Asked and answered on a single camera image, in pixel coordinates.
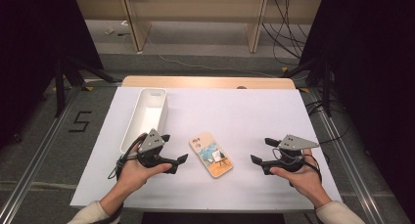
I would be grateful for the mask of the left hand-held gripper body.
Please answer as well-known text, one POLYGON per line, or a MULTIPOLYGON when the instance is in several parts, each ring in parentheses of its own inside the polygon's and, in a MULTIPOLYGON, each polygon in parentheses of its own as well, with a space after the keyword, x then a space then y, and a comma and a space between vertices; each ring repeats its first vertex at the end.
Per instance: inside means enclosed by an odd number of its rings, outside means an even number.
POLYGON ((164 145, 164 139, 156 129, 152 129, 139 146, 137 158, 139 162, 147 167, 154 167, 161 163, 160 151, 164 145))

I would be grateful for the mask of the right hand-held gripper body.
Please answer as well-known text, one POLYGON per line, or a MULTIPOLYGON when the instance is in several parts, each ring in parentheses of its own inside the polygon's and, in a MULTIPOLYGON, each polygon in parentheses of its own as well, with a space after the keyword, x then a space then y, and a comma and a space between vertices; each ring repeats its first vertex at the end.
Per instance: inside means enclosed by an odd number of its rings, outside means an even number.
POLYGON ((277 143, 276 150, 280 153, 280 157, 276 160, 276 166, 296 172, 303 167, 305 162, 305 155, 302 151, 318 147, 318 143, 288 134, 277 143))

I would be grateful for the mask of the white plastic box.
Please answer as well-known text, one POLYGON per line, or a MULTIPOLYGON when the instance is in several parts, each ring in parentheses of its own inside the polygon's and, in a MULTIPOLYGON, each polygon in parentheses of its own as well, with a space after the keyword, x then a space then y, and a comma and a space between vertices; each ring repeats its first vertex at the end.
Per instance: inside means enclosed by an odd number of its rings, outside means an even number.
POLYGON ((125 153, 138 136, 149 133, 152 129, 163 133, 167 113, 168 102, 165 89, 142 89, 127 124, 120 151, 125 153))

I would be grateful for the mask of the beige illustrated phone case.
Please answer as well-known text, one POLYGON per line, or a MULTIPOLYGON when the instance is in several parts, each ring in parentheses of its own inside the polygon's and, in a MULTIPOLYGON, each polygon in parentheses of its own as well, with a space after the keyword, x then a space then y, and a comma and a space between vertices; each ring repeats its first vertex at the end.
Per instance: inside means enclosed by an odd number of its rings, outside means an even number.
POLYGON ((213 178, 218 178, 233 168, 232 160, 210 133, 203 132, 191 138, 189 145, 213 178))

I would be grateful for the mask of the person's left hand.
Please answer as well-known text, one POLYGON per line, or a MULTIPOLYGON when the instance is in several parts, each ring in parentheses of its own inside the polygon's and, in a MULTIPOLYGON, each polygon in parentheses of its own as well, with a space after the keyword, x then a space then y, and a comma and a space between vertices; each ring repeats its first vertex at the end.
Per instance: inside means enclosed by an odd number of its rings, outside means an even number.
POLYGON ((120 197, 126 199, 135 191, 139 190, 149 178, 164 173, 172 167, 170 163, 162 163, 147 168, 138 159, 128 160, 115 184, 116 192, 120 197))

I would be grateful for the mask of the person's right hand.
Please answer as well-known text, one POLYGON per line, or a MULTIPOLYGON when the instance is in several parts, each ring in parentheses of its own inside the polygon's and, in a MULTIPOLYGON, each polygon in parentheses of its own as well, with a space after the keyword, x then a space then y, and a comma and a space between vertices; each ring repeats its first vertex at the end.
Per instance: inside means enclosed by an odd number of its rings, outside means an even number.
POLYGON ((308 165, 304 165, 297 172, 289 172, 279 167, 271 167, 270 172, 287 179, 300 194, 311 201, 316 209, 332 201, 322 186, 320 176, 308 165))

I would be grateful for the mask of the white table sheet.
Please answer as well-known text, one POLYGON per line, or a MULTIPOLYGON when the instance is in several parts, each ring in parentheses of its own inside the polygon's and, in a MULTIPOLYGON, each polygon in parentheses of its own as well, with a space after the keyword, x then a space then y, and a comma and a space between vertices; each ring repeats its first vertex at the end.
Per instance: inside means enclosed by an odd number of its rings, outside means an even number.
POLYGON ((300 93, 296 90, 180 89, 167 91, 164 133, 170 139, 163 157, 186 156, 176 174, 159 174, 124 203, 143 211, 289 212, 311 210, 311 202, 289 183, 266 175, 252 156, 271 160, 265 139, 292 134, 317 139, 300 93), (214 178, 189 145, 210 133, 233 167, 214 178))

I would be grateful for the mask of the black metal stand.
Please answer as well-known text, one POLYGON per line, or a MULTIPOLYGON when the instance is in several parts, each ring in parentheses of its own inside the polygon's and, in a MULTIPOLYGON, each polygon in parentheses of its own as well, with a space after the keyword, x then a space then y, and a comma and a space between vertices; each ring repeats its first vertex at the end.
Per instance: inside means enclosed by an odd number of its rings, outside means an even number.
POLYGON ((323 83, 322 91, 322 108, 324 112, 331 117, 330 109, 330 87, 331 87, 331 63, 323 58, 313 58, 306 61, 296 68, 285 71, 282 78, 291 78, 302 71, 308 70, 308 76, 305 83, 308 86, 316 86, 319 82, 323 83))
POLYGON ((85 84, 85 79, 81 75, 81 71, 87 72, 100 77, 109 83, 121 83, 122 80, 114 78, 106 74, 103 70, 89 66, 87 63, 70 56, 62 56, 57 59, 55 67, 55 87, 57 96, 57 111, 56 117, 59 117, 66 107, 66 94, 64 79, 69 81, 71 86, 81 87, 85 84))

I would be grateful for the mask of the black curtain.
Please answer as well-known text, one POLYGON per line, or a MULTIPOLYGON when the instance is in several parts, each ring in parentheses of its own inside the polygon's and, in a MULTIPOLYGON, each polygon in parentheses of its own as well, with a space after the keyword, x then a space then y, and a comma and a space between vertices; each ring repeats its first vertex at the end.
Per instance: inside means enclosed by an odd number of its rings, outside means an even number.
POLYGON ((103 67, 76 0, 0 0, 0 148, 55 77, 103 67))
POLYGON ((415 223, 415 0, 322 0, 302 53, 330 62, 364 145, 415 223))

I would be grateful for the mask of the long beige wooden desk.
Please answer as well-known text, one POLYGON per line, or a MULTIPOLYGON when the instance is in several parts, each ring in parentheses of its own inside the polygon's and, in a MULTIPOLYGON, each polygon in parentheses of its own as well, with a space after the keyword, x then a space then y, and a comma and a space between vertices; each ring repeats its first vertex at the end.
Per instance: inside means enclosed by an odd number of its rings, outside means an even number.
POLYGON ((133 47, 144 49, 153 22, 236 22, 245 26, 254 53, 259 27, 280 23, 312 24, 320 0, 75 0, 87 20, 127 21, 133 47))

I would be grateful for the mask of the aluminium floor rail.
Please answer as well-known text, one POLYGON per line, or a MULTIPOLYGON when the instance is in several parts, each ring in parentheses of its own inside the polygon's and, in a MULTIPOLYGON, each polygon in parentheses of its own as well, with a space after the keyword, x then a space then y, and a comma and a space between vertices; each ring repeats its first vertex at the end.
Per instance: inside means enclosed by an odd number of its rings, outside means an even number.
POLYGON ((322 121, 325 133, 328 135, 326 141, 321 141, 321 145, 331 143, 346 173, 353 193, 359 200, 362 210, 365 212, 369 224, 386 224, 386 219, 381 214, 380 207, 375 201, 375 197, 370 193, 367 184, 363 180, 360 166, 353 160, 351 152, 348 150, 343 137, 347 134, 339 131, 333 117, 329 117, 322 107, 317 107, 318 117, 322 121))
POLYGON ((54 117, 47 133, 38 144, 33 156, 27 160, 27 166, 22 176, 17 181, 7 181, 0 176, 0 192, 9 191, 9 196, 4 199, 0 207, 0 224, 11 224, 23 199, 25 198, 32 181, 40 170, 46 156, 56 140, 73 101, 80 93, 79 87, 73 87, 67 92, 67 98, 64 100, 64 106, 57 116, 54 117))

